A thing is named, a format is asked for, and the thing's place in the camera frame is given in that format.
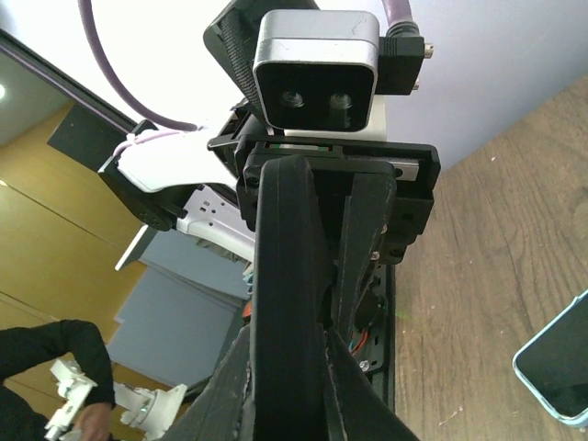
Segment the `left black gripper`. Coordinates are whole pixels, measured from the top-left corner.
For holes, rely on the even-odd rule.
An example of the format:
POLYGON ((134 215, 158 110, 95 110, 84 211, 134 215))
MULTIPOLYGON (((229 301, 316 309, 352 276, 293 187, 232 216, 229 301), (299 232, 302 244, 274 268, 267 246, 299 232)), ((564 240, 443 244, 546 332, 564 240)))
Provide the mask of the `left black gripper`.
POLYGON ((315 173, 327 243, 337 250, 341 237, 335 291, 339 331, 353 327, 362 281, 384 226, 379 252, 392 265, 424 232, 441 169, 429 144, 248 134, 219 136, 208 149, 237 178, 241 217, 252 232, 263 165, 292 154, 306 158, 315 173))

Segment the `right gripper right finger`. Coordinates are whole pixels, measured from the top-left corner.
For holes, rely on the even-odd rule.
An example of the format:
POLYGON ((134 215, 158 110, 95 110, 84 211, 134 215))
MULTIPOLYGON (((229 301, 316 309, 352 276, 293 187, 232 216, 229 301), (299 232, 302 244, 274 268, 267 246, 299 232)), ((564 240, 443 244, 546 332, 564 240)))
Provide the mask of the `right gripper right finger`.
POLYGON ((339 333, 329 330, 325 343, 336 424, 344 440, 418 440, 373 390, 339 333))

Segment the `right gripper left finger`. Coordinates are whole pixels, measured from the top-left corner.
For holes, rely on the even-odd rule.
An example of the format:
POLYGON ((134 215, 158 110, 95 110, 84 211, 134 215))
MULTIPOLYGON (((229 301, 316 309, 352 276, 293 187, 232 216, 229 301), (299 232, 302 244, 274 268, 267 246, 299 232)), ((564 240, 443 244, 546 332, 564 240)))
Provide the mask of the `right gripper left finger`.
POLYGON ((244 326, 208 385, 164 434, 165 441, 232 441, 254 438, 251 330, 244 326))

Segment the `phone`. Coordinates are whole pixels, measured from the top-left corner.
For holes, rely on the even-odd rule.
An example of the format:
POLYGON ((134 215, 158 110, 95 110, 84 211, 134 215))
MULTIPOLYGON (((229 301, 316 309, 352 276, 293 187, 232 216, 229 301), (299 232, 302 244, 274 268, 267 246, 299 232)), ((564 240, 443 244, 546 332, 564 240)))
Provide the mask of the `phone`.
POLYGON ((311 168, 299 155, 262 169, 251 324, 255 440, 325 437, 319 309, 330 284, 311 168))
POLYGON ((512 368, 543 409, 568 427, 587 427, 587 293, 523 345, 512 368))

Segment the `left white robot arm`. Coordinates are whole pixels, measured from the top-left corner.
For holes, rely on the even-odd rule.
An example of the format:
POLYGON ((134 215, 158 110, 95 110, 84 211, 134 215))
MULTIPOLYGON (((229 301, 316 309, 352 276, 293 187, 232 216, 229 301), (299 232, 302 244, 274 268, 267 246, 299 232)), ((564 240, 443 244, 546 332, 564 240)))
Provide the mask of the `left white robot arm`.
POLYGON ((367 11, 232 1, 205 46, 243 93, 219 134, 148 117, 100 169, 143 223, 252 265, 252 327, 349 334, 380 265, 424 232, 435 147, 389 142, 378 100, 408 96, 433 46, 406 1, 367 11))

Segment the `phone in light blue case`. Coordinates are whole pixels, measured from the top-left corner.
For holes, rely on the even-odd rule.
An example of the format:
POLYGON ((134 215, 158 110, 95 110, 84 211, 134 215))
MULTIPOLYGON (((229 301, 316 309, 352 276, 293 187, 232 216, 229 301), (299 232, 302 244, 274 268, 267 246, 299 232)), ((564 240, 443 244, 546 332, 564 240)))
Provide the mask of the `phone in light blue case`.
POLYGON ((568 427, 587 427, 587 293, 523 345, 512 368, 543 409, 568 427))

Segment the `person in black sleeve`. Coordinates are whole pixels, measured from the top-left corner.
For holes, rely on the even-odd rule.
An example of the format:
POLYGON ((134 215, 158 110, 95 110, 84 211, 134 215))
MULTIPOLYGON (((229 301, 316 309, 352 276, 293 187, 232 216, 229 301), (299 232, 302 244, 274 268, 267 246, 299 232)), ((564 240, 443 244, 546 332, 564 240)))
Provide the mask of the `person in black sleeve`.
POLYGON ((1 438, 43 440, 59 395, 51 365, 71 356, 95 382, 71 430, 83 440, 113 440, 116 407, 113 366, 102 333, 93 322, 63 319, 1 330, 1 438))

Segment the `black aluminium frame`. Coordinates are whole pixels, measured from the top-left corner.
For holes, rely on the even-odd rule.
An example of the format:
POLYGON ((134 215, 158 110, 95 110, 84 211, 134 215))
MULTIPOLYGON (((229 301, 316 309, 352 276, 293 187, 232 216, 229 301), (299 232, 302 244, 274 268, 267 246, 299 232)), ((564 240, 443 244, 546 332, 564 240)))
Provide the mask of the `black aluminium frame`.
POLYGON ((112 107, 107 101, 75 81, 3 29, 1 30, 1 51, 118 130, 128 133, 135 128, 136 122, 133 119, 112 107))

